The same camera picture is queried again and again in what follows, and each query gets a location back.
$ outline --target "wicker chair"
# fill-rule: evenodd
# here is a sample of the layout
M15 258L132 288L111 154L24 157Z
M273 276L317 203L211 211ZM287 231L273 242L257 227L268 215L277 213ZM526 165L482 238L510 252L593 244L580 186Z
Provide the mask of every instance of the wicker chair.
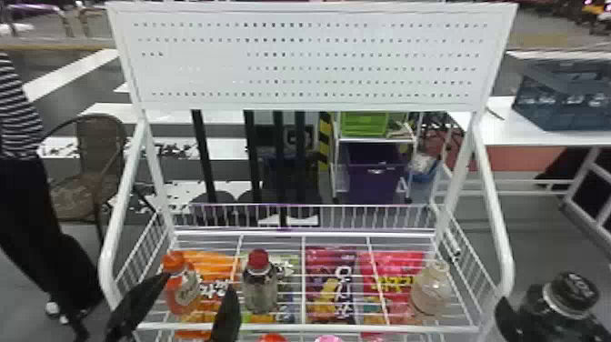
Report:
M75 125L80 156L80 173L51 184L51 199L60 221L86 221L93 215L100 246L104 243L100 209L116 195L125 165L123 150L126 133L114 116L91 114L68 120L48 132ZM153 209L144 196L134 192Z

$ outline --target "green crate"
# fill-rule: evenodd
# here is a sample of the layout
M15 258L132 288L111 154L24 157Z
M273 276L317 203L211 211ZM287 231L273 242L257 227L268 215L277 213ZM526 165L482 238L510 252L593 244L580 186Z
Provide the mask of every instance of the green crate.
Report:
M342 112L342 136L385 136L388 113Z

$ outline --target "orange package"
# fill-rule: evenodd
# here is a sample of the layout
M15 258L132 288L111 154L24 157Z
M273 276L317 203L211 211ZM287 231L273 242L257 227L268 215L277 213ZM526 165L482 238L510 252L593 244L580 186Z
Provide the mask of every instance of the orange package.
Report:
M183 251L185 260L193 264L200 276L200 295L197 309L191 315L181 317L185 323L214 323L216 312L221 307L221 301L231 279L234 267L234 257L225 254L206 251ZM241 263L235 265L235 276L241 275ZM175 336L184 339L210 338L210 331L179 330Z

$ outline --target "white floor marking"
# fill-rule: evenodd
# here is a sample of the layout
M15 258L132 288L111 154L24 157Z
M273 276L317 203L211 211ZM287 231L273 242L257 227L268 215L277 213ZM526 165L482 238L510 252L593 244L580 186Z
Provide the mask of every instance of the white floor marking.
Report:
M137 113L132 109L132 104L104 103L98 102L87 108L83 114L105 113L116 116L124 124L135 124ZM204 122L207 125L243 125L244 114L242 111L223 110L215 112L202 112ZM146 115L151 124L173 124L191 125L191 113L189 111L163 112L158 110L147 110Z
M25 94L30 101L35 101L59 87L76 80L78 77L97 69L101 65L112 61L116 57L117 52L115 49L100 50L26 83L24 85Z
M129 87L127 87L127 82L124 82L122 85L118 86L115 89L115 93L129 93Z
M234 198L238 199L243 193L251 190L251 186L249 181L215 181L215 190L226 191ZM165 184L165 192L167 193L167 202L170 205L170 210L173 214L190 215L192 212L188 205L196 197L205 193L205 182L194 180L172 181L169 184ZM151 202L153 206L160 206L157 196L147 195L146 199ZM280 226L280 215L271 215L269 217L260 219L258 223L259 225L263 226ZM290 226L316 226L318 225L318 216L305 218L294 218L288 216L286 218L286 223Z
M234 198L239 198L250 189L250 181L215 181L216 191L226 191ZM165 191L168 197L167 201L173 213L189 214L190 211L187 205L193 199L205 192L205 182L193 180L172 181L172 183L165 184ZM146 196L146 199L148 199L153 206L159 205L157 203L157 196L155 195Z
M210 160L247 160L246 140L244 138L208 138ZM194 137L156 137L156 144L176 146L177 150L185 150L184 159L199 159L197 143ZM38 155L42 158L77 158L75 136L50 136L38 147Z
M34 30L34 26L32 24L14 23L14 25L15 25L15 30L17 30L17 32L25 32L25 31ZM0 25L0 35L11 35L11 28L8 27L8 24Z

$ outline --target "purple bin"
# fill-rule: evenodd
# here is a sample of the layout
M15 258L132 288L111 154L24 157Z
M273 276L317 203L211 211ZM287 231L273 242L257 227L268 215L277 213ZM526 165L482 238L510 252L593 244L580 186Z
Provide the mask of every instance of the purple bin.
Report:
M396 144L348 144L351 204L392 204L405 165Z

